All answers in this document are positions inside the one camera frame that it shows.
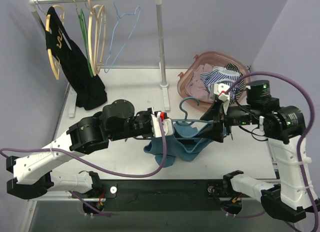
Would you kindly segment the teal plastic hanger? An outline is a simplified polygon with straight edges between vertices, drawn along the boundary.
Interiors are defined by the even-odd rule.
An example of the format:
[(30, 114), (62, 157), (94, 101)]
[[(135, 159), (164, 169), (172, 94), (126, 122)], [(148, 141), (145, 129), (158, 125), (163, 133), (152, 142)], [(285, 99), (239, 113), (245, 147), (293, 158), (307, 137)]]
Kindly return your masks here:
[[(199, 102), (199, 100), (195, 97), (187, 97), (187, 98), (181, 100), (179, 103), (179, 109), (184, 113), (184, 117), (180, 118), (180, 119), (171, 119), (170, 118), (172, 120), (173, 124), (174, 123), (177, 123), (177, 124), (185, 123), (186, 125), (190, 125), (190, 126), (192, 126), (192, 124), (194, 124), (194, 123), (209, 124), (208, 121), (204, 121), (201, 119), (196, 120), (196, 119), (189, 119), (188, 118), (188, 112), (186, 109), (183, 108), (183, 103), (187, 100), (194, 100), (197, 103)], [(147, 138), (144, 138), (142, 136), (133, 137), (133, 135), (131, 134), (131, 122), (132, 122), (134, 116), (137, 114), (137, 112), (135, 111), (134, 105), (130, 101), (124, 100), (122, 103), (123, 103), (123, 105), (122, 105), (122, 108), (120, 109), (119, 117), (123, 120), (122, 131), (125, 136), (124, 140), (127, 141), (130, 138), (133, 138), (136, 140), (151, 140), (153, 137), (147, 137)], [(160, 131), (161, 131), (161, 137), (159, 137), (159, 138), (161, 138), (161, 139), (166, 138), (166, 136), (164, 135), (162, 125), (160, 125)]]

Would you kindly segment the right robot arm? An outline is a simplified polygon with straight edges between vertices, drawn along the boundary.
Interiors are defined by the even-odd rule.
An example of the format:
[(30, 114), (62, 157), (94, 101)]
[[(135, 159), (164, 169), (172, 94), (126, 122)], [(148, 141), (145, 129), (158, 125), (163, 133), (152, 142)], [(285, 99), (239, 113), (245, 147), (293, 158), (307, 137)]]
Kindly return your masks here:
[(292, 223), (304, 219), (307, 212), (319, 211), (320, 200), (308, 170), (311, 159), (305, 154), (302, 137), (306, 129), (302, 112), (295, 106), (282, 107), (279, 99), (271, 96), (267, 80), (246, 85), (244, 106), (229, 106), (228, 88), (226, 84), (211, 86), (213, 104), (202, 116), (210, 125), (199, 136), (223, 142), (231, 127), (257, 125), (270, 145), (279, 183), (263, 182), (237, 170), (223, 176), (217, 193), (232, 197), (245, 194), (259, 201), (272, 218)]

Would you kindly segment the teal tank top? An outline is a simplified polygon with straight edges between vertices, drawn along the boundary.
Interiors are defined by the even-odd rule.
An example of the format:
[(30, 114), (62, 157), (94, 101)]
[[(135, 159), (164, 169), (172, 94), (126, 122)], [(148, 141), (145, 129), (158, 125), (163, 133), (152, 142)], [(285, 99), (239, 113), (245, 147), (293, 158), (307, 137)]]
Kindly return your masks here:
[[(164, 168), (170, 167), (178, 158), (186, 162), (192, 162), (213, 141), (197, 137), (201, 129), (186, 125), (185, 123), (174, 123), (174, 134), (166, 137), (167, 155)], [(143, 151), (154, 155), (157, 164), (163, 159), (163, 142), (161, 138), (152, 138)]]

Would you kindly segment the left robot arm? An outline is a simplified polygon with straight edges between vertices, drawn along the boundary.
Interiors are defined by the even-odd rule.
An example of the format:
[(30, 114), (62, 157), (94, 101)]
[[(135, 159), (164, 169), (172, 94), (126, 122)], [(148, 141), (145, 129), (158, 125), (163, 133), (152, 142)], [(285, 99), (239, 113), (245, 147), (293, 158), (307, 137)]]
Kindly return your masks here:
[(153, 108), (136, 113), (130, 101), (116, 100), (81, 119), (44, 148), (33, 149), (25, 157), (6, 158), (6, 169), (13, 174), (6, 183), (7, 193), (21, 199), (38, 198), (49, 191), (75, 191), (98, 197), (103, 187), (96, 172), (63, 174), (56, 168), (71, 159), (106, 149), (110, 141), (161, 135), (159, 126), (165, 117)]

